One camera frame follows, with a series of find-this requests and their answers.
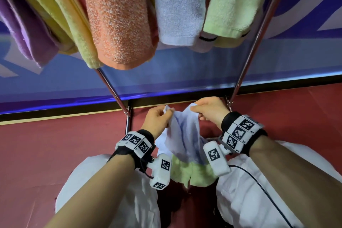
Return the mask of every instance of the red floor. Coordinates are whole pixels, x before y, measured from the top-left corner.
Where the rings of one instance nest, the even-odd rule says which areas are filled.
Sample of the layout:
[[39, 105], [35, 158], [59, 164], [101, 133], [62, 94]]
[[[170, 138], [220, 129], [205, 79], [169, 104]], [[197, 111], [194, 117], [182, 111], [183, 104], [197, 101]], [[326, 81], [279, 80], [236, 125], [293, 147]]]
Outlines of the red floor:
[[[308, 145], [342, 173], [341, 101], [342, 84], [333, 84], [238, 96], [233, 105], [263, 123], [272, 138]], [[133, 130], [147, 110], [135, 110]], [[43, 227], [71, 171], [88, 156], [112, 153], [125, 124], [122, 112], [110, 112], [0, 126], [0, 227]], [[203, 136], [219, 133], [201, 124]], [[199, 200], [180, 202], [171, 227], [205, 227], [192, 221], [196, 211], [189, 209]]]

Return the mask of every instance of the orange towel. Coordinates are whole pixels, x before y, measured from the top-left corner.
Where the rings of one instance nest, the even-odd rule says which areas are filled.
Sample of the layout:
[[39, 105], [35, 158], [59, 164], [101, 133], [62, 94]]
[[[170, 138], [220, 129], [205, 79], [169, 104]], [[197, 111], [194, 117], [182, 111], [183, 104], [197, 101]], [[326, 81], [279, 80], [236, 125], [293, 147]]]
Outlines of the orange towel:
[[119, 70], [151, 59], [157, 44], [148, 22], [146, 0], [85, 0], [98, 57]]

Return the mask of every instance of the blue wall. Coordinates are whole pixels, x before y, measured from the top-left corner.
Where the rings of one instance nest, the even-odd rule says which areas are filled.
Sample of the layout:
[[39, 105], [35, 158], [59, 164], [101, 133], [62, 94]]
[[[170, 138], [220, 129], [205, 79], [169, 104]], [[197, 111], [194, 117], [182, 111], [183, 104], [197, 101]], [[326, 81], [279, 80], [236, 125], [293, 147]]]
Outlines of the blue wall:
[[[235, 49], [158, 50], [135, 69], [104, 71], [124, 99], [232, 87], [254, 33]], [[342, 0], [282, 0], [244, 85], [339, 75], [341, 39]], [[0, 113], [105, 101], [113, 98], [79, 55], [57, 55], [41, 70], [23, 58], [0, 22]]]

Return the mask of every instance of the person's left hand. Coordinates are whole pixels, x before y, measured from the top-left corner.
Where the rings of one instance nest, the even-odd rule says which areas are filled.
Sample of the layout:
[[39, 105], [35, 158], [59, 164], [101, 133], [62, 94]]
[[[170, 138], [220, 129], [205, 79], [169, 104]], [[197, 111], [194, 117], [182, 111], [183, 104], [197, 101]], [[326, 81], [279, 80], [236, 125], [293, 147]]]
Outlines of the person's left hand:
[[141, 127], [141, 129], [149, 131], [153, 135], [154, 140], [156, 140], [167, 127], [174, 112], [174, 108], [171, 108], [164, 114], [164, 108], [164, 105], [159, 105], [148, 110], [145, 122]]

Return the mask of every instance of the drying rack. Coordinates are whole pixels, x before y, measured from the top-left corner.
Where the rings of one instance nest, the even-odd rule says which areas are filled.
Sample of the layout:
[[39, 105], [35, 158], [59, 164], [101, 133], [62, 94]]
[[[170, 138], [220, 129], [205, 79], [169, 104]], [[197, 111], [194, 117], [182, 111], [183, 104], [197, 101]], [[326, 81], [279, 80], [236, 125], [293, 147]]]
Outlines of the drying rack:
[[[234, 100], [236, 98], [236, 95], [241, 87], [241, 84], [243, 82], [243, 79], [246, 76], [246, 73], [250, 67], [250, 64], [259, 48], [259, 45], [265, 35], [265, 32], [268, 28], [268, 25], [270, 24], [270, 21], [278, 7], [280, 0], [270, 0], [266, 12], [264, 13], [263, 19], [259, 25], [258, 31], [253, 39], [253, 42], [251, 44], [251, 47], [249, 49], [249, 53], [248, 56], [246, 58], [245, 64], [242, 67], [242, 70], [239, 74], [239, 78], [234, 86], [234, 90], [233, 93], [230, 97], [228, 96], [224, 96], [224, 99], [226, 101], [226, 105], [229, 108], [230, 111], [232, 111], [232, 104], [234, 103]], [[109, 89], [109, 91], [111, 92], [111, 94], [113, 95], [113, 97], [115, 98], [115, 100], [117, 101], [117, 103], [119, 104], [120, 108], [123, 110], [123, 112], [126, 114], [127, 116], [127, 120], [126, 120], [126, 134], [131, 130], [131, 122], [132, 122], [132, 108], [130, 107], [130, 105], [128, 105], [127, 107], [124, 105], [124, 103], [122, 102], [122, 100], [120, 99], [119, 95], [117, 94], [117, 92], [115, 91], [115, 88], [111, 85], [111, 83], [109, 82], [107, 76], [104, 74], [103, 70], [100, 69], [96, 69], [97, 74], [99, 75], [99, 77], [101, 78], [101, 80], [105, 83], [105, 85], [107, 86], [107, 88]]]

